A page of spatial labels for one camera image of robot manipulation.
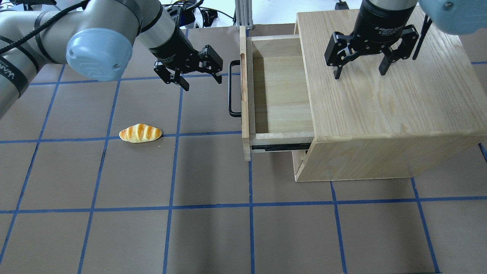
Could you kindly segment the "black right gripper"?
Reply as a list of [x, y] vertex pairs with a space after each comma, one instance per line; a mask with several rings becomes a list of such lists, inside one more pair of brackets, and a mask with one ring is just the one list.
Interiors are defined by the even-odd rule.
[[407, 24], [417, 0], [363, 0], [349, 35], [333, 32], [324, 53], [327, 66], [336, 66], [339, 80], [343, 66], [360, 56], [383, 53], [379, 73], [386, 75], [399, 59], [407, 59], [419, 38], [416, 28]]

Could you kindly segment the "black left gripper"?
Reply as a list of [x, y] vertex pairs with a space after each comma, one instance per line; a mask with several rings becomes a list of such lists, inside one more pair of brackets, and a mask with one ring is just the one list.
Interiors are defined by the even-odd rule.
[[190, 72], [208, 73], [218, 84], [223, 81], [223, 59], [220, 55], [211, 45], [205, 45], [200, 51], [195, 50], [179, 27], [174, 28], [165, 43], [148, 50], [157, 58], [154, 71], [164, 83], [175, 83], [184, 91], [189, 91], [189, 83], [182, 74]]

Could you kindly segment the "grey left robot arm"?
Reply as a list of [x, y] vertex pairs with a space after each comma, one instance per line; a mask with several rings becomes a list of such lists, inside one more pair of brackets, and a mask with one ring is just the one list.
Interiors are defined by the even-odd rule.
[[139, 40], [156, 57], [164, 83], [189, 90], [185, 73], [221, 83], [223, 60], [210, 46], [194, 49], [180, 19], [158, 0], [82, 0], [61, 11], [1, 11], [1, 116], [46, 64], [68, 64], [91, 80], [122, 77]]

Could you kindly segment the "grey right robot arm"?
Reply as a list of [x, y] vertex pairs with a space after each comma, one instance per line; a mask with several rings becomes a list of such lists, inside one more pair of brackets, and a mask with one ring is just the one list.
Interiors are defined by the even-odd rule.
[[383, 54], [382, 76], [400, 59], [417, 59], [431, 25], [450, 35], [486, 28], [485, 0], [363, 0], [349, 35], [334, 32], [324, 59], [339, 79], [342, 68], [361, 56]]

